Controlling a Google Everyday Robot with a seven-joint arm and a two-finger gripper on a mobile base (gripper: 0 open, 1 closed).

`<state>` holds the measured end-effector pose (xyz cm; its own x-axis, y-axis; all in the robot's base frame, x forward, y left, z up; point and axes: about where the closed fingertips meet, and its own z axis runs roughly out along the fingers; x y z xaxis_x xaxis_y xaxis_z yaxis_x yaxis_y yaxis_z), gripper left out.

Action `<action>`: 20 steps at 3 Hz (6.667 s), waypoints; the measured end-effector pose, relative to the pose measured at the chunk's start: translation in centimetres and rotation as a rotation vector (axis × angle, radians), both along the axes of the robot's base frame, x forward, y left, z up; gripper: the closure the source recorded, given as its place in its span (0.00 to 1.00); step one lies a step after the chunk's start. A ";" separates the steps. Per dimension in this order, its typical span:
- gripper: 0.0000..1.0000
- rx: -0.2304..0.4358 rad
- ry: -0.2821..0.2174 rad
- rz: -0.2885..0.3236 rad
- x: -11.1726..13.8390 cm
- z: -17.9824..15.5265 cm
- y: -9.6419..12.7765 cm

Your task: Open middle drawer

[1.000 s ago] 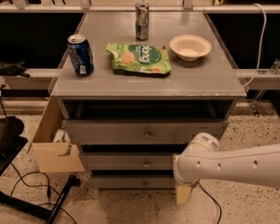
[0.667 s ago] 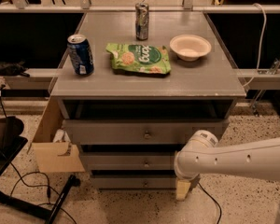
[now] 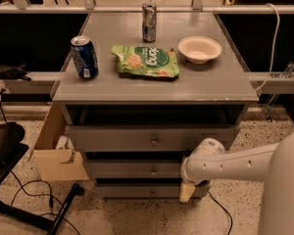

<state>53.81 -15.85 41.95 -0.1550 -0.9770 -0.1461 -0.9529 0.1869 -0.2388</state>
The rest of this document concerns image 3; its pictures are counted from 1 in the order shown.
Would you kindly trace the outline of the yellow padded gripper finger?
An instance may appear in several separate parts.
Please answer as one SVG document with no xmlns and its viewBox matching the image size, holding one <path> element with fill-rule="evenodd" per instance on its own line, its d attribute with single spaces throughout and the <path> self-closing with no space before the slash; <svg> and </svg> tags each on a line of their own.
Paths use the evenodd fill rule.
<svg viewBox="0 0 294 235">
<path fill-rule="evenodd" d="M 180 184 L 179 201 L 181 203 L 187 203 L 192 197 L 194 191 L 195 191 L 194 185 L 182 182 Z"/>
</svg>

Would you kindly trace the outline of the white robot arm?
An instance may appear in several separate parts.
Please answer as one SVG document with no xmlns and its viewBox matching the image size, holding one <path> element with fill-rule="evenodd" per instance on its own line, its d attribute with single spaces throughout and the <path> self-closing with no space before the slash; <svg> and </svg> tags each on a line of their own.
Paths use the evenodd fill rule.
<svg viewBox="0 0 294 235">
<path fill-rule="evenodd" d="M 183 203 L 204 180 L 262 182 L 258 235 L 294 235 L 294 132 L 278 143 L 235 153 L 206 138 L 183 160 L 180 175 Z"/>
</svg>

